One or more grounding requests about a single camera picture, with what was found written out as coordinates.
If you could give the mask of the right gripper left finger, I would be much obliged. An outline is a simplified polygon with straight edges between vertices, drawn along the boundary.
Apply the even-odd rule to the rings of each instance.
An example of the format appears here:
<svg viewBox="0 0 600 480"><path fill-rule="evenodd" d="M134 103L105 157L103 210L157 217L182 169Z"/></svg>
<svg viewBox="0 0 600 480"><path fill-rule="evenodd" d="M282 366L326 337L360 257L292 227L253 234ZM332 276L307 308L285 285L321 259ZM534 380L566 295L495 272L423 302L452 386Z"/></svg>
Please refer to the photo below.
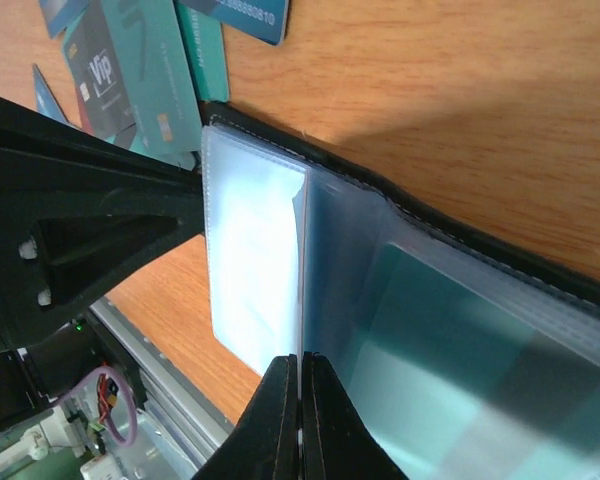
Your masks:
<svg viewBox="0 0 600 480"><path fill-rule="evenodd" d="M195 474L197 479L296 479L297 357L272 360L232 433Z"/></svg>

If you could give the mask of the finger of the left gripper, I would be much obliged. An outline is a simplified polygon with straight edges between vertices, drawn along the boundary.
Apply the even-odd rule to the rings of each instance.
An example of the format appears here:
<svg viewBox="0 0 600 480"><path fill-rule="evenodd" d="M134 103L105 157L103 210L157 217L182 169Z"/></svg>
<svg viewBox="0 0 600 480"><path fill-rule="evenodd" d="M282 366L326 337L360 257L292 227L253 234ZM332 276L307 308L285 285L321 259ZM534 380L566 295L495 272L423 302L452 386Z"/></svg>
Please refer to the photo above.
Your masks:
<svg viewBox="0 0 600 480"><path fill-rule="evenodd" d="M0 353L202 230L199 174L0 97Z"/></svg>

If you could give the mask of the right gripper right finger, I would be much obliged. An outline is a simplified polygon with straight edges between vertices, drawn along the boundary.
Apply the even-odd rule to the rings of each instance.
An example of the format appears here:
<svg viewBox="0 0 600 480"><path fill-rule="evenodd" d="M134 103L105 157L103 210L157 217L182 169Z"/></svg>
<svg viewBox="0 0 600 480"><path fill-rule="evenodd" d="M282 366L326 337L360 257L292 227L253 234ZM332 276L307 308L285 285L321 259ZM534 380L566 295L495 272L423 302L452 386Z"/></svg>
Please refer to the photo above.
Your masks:
<svg viewBox="0 0 600 480"><path fill-rule="evenodd" d="M305 479L406 477L367 430L323 355L303 355L300 412Z"/></svg>

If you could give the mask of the black leather card holder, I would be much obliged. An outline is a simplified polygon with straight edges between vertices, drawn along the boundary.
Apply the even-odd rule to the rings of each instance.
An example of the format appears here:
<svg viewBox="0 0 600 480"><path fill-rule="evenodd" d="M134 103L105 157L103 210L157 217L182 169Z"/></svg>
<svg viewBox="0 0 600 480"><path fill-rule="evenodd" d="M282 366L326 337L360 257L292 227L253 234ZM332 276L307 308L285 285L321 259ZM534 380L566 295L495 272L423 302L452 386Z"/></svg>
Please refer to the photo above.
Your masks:
<svg viewBox="0 0 600 480"><path fill-rule="evenodd" d="M600 282L230 106L202 133L212 328L325 357L411 479L600 479Z"/></svg>

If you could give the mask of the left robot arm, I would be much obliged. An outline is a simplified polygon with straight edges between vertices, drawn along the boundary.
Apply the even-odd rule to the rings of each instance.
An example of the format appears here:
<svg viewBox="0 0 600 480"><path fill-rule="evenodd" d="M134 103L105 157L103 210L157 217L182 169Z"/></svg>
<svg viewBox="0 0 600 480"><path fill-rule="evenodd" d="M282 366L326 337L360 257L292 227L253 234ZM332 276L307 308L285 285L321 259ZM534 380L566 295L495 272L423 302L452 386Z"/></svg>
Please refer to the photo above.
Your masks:
<svg viewBox="0 0 600 480"><path fill-rule="evenodd" d="M90 306L204 229L202 181L0 97L0 432L98 366L138 368Z"/></svg>

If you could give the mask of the black VIP card centre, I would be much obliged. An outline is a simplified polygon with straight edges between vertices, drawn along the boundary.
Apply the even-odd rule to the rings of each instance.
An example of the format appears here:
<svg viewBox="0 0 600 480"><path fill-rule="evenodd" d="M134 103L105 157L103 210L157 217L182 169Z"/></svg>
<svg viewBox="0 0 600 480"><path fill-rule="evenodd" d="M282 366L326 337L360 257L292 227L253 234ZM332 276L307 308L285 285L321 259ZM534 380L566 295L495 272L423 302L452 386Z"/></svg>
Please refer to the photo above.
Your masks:
<svg viewBox="0 0 600 480"><path fill-rule="evenodd" d="M63 54L92 134L107 139L131 126L130 102L99 1L67 27Z"/></svg>

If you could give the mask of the teal card long centre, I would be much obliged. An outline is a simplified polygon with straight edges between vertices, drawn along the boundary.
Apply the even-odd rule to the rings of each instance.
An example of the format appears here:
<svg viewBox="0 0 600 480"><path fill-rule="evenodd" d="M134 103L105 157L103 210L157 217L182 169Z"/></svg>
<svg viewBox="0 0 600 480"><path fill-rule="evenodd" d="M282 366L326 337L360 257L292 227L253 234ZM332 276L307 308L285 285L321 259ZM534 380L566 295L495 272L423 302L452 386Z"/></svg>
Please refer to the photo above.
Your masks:
<svg viewBox="0 0 600 480"><path fill-rule="evenodd" d="M202 121L174 3L100 6L135 121L131 150L191 170Z"/></svg>

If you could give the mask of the blue card striped left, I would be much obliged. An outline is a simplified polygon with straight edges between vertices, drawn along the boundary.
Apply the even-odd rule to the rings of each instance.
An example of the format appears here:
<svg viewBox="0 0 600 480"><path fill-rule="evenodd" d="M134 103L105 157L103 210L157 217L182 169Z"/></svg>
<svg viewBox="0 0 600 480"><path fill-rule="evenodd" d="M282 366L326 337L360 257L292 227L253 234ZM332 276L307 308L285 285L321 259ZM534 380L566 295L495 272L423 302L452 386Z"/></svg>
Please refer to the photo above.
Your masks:
<svg viewBox="0 0 600 480"><path fill-rule="evenodd" d="M55 38L84 11L90 0L39 0L38 3L48 35Z"/></svg>

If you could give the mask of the aluminium rail frame front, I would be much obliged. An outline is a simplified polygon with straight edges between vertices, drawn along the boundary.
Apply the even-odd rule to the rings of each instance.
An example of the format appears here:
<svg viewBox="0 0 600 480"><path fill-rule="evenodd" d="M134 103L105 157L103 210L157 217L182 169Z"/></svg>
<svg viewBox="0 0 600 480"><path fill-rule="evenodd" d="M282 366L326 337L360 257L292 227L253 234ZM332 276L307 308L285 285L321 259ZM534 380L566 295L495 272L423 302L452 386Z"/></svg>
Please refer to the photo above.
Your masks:
<svg viewBox="0 0 600 480"><path fill-rule="evenodd" d="M138 364L154 415L196 465L205 463L231 433L232 422L109 300L90 310Z"/></svg>

